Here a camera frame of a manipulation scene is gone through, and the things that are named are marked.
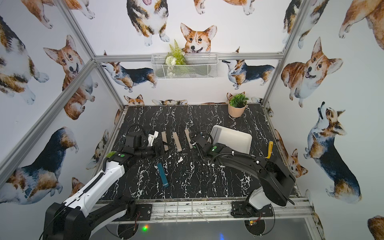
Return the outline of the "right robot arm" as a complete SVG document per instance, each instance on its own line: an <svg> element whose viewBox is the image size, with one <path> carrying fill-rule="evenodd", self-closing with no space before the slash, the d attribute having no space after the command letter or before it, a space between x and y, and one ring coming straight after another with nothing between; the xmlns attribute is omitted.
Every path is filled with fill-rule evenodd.
<svg viewBox="0 0 384 240"><path fill-rule="evenodd" d="M272 156L272 141L268 145L267 157L255 157L235 151L224 144L214 144L212 137L205 139L200 134L191 133L190 139L193 148L206 164L233 168L259 180L261 187L253 191L248 199L255 209L262 209L270 203L281 207L285 207L287 203L295 204L290 199L290 194L296 179L280 158Z"/></svg>

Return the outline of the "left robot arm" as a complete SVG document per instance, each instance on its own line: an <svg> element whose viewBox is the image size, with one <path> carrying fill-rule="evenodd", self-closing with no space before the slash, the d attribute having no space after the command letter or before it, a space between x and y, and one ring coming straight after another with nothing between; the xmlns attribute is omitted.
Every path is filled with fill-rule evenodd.
<svg viewBox="0 0 384 240"><path fill-rule="evenodd" d="M135 199L119 196L111 203L94 210L95 204L110 186L142 159L157 159L166 153L167 143L158 136L149 145L145 133L133 132L125 144L104 159L102 170L77 193L61 204L53 203L46 211L41 240L88 240L112 221L128 217L137 220L140 213Z"/></svg>

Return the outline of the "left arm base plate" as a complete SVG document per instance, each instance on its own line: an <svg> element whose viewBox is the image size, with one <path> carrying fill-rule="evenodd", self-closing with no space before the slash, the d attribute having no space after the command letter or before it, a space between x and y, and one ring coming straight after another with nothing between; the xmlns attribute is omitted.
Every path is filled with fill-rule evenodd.
<svg viewBox="0 0 384 240"><path fill-rule="evenodd" d="M152 214L152 208L152 204L131 205L128 207L126 214L119 218L119 221L149 221Z"/></svg>

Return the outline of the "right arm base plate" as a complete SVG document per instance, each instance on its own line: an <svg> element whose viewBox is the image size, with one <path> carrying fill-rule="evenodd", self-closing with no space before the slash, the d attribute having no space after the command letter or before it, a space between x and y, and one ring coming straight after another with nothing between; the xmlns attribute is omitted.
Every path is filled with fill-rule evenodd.
<svg viewBox="0 0 384 240"><path fill-rule="evenodd" d="M274 213L271 205L264 206L261 210L257 210L247 202L232 202L231 216L234 218L262 218L273 217Z"/></svg>

